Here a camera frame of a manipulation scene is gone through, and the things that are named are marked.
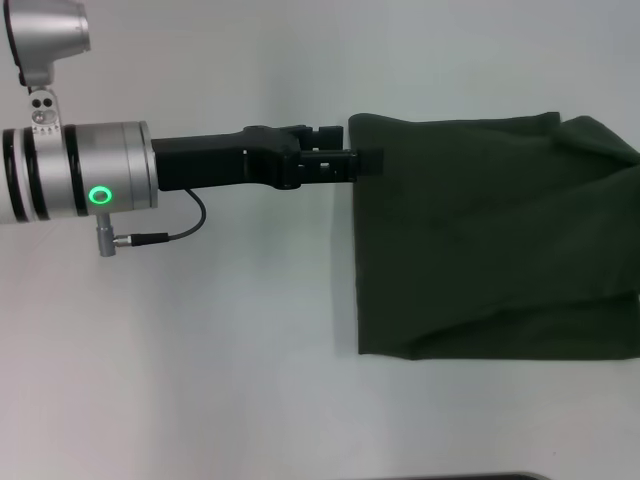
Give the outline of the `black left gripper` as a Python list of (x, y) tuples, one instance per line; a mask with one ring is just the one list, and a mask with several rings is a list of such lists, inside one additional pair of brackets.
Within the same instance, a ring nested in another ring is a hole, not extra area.
[(261, 184), (293, 190), (383, 173), (384, 150), (342, 150), (342, 126), (298, 125), (292, 135), (254, 126), (233, 134), (154, 139), (159, 189)]

